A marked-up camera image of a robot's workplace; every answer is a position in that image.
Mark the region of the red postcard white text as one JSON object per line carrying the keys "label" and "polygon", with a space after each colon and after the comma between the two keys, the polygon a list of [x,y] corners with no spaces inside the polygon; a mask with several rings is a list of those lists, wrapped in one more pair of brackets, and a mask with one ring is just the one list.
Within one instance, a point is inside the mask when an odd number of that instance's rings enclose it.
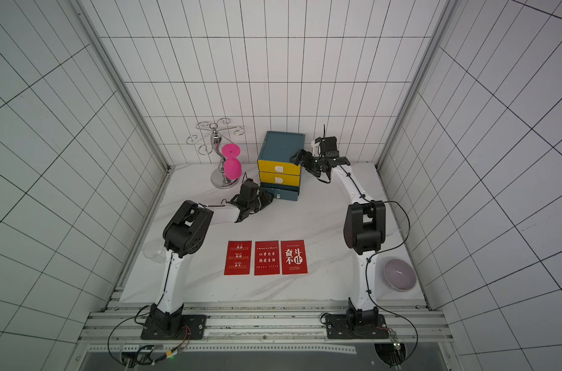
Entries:
{"label": "red postcard white text", "polygon": [[229,241],[224,275],[248,275],[251,271],[252,241]]}

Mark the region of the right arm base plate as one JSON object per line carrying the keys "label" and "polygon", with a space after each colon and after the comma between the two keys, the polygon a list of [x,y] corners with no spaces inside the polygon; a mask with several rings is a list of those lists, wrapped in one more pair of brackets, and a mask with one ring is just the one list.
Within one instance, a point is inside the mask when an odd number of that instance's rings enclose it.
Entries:
{"label": "right arm base plate", "polygon": [[362,321],[348,319],[347,315],[321,315],[327,338],[334,340],[349,339],[388,339],[389,329],[383,315],[370,315]]}

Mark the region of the yellow drawer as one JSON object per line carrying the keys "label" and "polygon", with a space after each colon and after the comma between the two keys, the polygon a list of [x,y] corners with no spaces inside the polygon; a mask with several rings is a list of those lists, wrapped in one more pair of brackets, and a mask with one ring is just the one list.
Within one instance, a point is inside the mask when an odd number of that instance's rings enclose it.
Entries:
{"label": "yellow drawer", "polygon": [[300,176],[287,175],[282,173],[266,173],[260,172],[259,177],[261,182],[281,185],[281,186],[300,186]]}
{"label": "yellow drawer", "polygon": [[301,175],[301,166],[294,165],[291,162],[278,162],[260,159],[258,161],[258,167],[261,173],[283,174],[287,176]]}

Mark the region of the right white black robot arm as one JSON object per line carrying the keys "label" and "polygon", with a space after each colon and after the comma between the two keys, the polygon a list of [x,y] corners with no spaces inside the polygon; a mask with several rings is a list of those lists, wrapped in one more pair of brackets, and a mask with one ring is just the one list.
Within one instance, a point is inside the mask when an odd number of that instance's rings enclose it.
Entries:
{"label": "right white black robot arm", "polygon": [[302,166],[317,180],[338,186],[347,200],[344,242],[353,253],[354,294],[347,300],[344,314],[324,313],[321,322],[329,339],[387,339],[389,331],[372,296],[375,280],[369,269],[386,239],[386,205],[374,200],[356,178],[350,161],[339,154],[335,137],[319,137],[312,150],[299,150],[291,162]]}

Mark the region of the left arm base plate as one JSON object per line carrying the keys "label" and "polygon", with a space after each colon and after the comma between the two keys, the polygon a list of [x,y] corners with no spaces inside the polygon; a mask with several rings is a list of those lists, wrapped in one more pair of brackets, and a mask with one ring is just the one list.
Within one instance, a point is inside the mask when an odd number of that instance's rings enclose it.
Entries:
{"label": "left arm base plate", "polygon": [[206,315],[172,315],[162,319],[149,317],[143,326],[142,340],[174,341],[203,339]]}

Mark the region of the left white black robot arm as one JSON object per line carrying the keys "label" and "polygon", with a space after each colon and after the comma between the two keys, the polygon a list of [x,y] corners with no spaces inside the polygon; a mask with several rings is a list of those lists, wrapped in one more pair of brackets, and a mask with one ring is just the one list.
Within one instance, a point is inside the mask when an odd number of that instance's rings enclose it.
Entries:
{"label": "left white black robot arm", "polygon": [[198,340],[205,333],[206,315],[185,315],[181,288],[186,282],[193,255],[199,251],[213,224],[240,223],[274,200],[272,193],[252,179],[241,185],[230,201],[208,206],[186,200],[166,225],[162,237],[167,265],[160,294],[149,307],[142,340]]}

